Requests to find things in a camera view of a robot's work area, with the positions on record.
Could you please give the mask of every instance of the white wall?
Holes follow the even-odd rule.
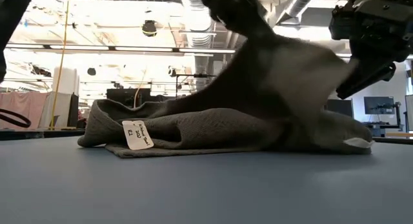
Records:
[[[380,81],[368,88],[354,94],[350,99],[353,100],[354,119],[358,121],[386,121],[390,124],[396,124],[396,115],[367,115],[364,109],[365,96],[392,96],[394,102],[400,102],[401,124],[405,124],[404,112],[406,111],[405,96],[407,94],[407,77],[406,69],[409,68],[408,62],[397,63],[397,70],[389,82]]]

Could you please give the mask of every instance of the ventilation duct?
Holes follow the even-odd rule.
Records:
[[[287,0],[283,4],[283,11],[278,15],[276,25],[293,18],[299,18],[301,14],[308,8],[312,0]]]
[[[212,19],[209,9],[201,0],[181,0],[185,9],[185,28],[193,32],[210,32],[212,30]],[[203,33],[187,34],[188,46],[190,48],[210,48],[212,35]],[[195,73],[205,73],[208,66],[208,57],[195,56]],[[203,80],[196,81],[197,90],[202,89],[205,84]]]

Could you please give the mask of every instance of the towel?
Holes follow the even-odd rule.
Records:
[[[352,73],[319,45],[274,35],[247,39],[205,89],[177,100],[131,109],[111,100],[92,105],[82,147],[106,145],[121,158],[259,150],[370,154],[370,131],[351,117],[323,110]],[[124,120],[141,120],[152,148],[130,150]]]

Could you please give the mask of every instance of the gray table surface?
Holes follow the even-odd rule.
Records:
[[[119,159],[77,137],[0,142],[0,223],[413,223],[413,147],[371,156]]]

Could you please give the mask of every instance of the pink cloth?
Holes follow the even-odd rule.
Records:
[[[9,128],[14,130],[37,129],[39,127],[43,106],[45,105],[47,93],[40,92],[11,92],[0,94],[0,108],[10,110],[27,117],[31,122],[29,128],[21,128],[6,121],[0,120],[0,129]]]

